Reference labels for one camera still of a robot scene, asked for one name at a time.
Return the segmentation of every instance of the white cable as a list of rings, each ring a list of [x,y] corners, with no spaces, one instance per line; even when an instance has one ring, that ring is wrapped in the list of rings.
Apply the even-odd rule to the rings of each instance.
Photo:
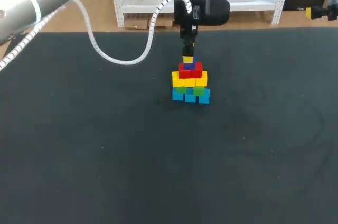
[[[0,72],[20,54],[27,44],[29,44],[39,31],[47,24],[47,22],[55,16],[58,10],[59,9],[44,17],[20,43],[0,61]]]
[[[158,14],[159,12],[162,10],[162,8],[167,4],[169,3],[170,1],[172,0],[164,0],[159,6],[158,8],[156,9],[155,13],[153,14],[153,17],[151,19],[151,23],[150,23],[150,27],[149,27],[149,35],[148,35],[148,41],[147,41],[147,45],[146,45],[146,48],[144,50],[144,52],[142,53],[142,55],[135,59],[135,60],[131,60],[131,61],[123,61],[123,60],[117,60],[117,59],[113,59],[111,58],[110,56],[108,56],[107,54],[105,54],[101,49],[100,47],[98,46],[96,40],[95,40],[95,37],[94,37],[94,34],[93,34],[93,31],[92,31],[92,28],[91,28],[91,24],[90,24],[90,18],[89,18],[89,15],[88,15],[88,12],[85,8],[85,6],[82,4],[82,2],[80,0],[73,0],[80,8],[82,14],[83,14],[83,17],[84,17],[84,21],[86,23],[86,27],[87,27],[87,31],[88,31],[88,35],[89,35],[89,39],[90,39],[90,42],[91,44],[93,45],[94,49],[96,50],[96,52],[101,56],[103,57],[104,59],[108,60],[109,62],[112,62],[112,63],[115,63],[115,64],[121,64],[121,65],[124,65],[124,66],[130,66],[132,64],[138,64],[140,63],[141,61],[143,61],[150,49],[151,49],[151,46],[152,46],[152,43],[153,43],[153,37],[154,37],[154,31],[155,31],[155,22],[157,20],[157,17],[158,17]],[[185,2],[185,7],[186,7],[186,10],[188,12],[188,14],[191,13],[192,11],[192,5],[191,5],[191,2],[190,0],[182,0]]]

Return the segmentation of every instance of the building block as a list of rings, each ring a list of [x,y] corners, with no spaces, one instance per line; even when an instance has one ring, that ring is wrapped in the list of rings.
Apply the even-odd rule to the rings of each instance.
[[[194,62],[193,56],[182,56],[183,57],[183,63],[192,64]]]
[[[196,103],[196,96],[194,96],[192,88],[187,89],[184,100],[185,102]]]
[[[210,89],[205,88],[204,96],[199,96],[199,104],[209,104],[210,103]]]
[[[173,88],[173,101],[183,101],[184,94],[177,93],[176,88]]]
[[[197,57],[194,56],[192,63],[183,63],[184,70],[195,70],[195,65],[197,63]]]
[[[204,96],[205,95],[204,87],[194,87],[193,94],[194,96]]]
[[[195,70],[195,65],[196,65],[195,62],[192,64],[183,63],[183,69],[184,70]]]
[[[179,72],[173,72],[173,87],[184,87],[184,79],[180,79]]]
[[[207,85],[208,85],[208,72],[203,71],[202,78],[196,79],[196,87],[206,87]]]
[[[190,77],[195,79],[202,78],[203,65],[201,62],[197,62],[195,65],[195,70],[191,71]]]
[[[185,87],[195,87],[196,86],[196,79],[184,79],[184,86]]]
[[[179,64],[179,76],[180,76],[180,79],[191,78],[191,70],[184,70],[183,69],[183,63]]]
[[[186,87],[178,87],[176,88],[176,93],[178,94],[186,94]]]

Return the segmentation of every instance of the red block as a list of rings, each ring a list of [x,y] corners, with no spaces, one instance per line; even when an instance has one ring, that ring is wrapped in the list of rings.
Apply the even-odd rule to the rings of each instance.
[[[197,62],[195,70],[191,71],[191,78],[201,79],[202,78],[203,65],[201,62]]]
[[[191,78],[191,70],[184,70],[183,69],[184,65],[183,63],[179,64],[179,75],[180,79],[190,79]]]

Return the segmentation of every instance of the metal bolt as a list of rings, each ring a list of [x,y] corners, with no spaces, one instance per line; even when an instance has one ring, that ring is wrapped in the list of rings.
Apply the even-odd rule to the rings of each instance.
[[[4,19],[6,16],[6,13],[4,10],[0,10],[0,20]]]

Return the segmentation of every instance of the blue block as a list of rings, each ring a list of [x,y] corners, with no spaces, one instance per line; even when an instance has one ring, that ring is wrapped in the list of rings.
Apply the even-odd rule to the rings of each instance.
[[[204,89],[204,96],[199,96],[199,104],[209,104],[210,103],[210,89]]]
[[[194,95],[194,89],[193,88],[186,88],[186,94],[193,96]]]
[[[193,104],[196,102],[196,96],[194,96],[192,88],[187,88],[185,94],[185,102],[191,102]]]
[[[176,92],[176,88],[173,88],[173,101],[183,101],[184,94],[179,94]]]
[[[183,63],[183,69],[184,70],[195,70],[196,62],[197,62],[197,58],[194,57],[194,60],[193,60],[192,64]]]

